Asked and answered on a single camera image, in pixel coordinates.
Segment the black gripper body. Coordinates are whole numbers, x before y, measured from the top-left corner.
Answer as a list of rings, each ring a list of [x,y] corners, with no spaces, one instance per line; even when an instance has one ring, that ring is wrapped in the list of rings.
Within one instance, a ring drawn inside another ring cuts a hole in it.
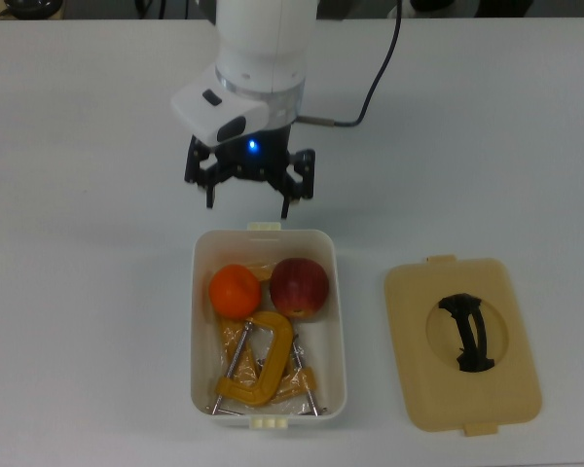
[[[291,180],[288,174],[291,127],[260,130],[219,144],[214,150],[213,181],[223,183],[232,177],[269,183]]]

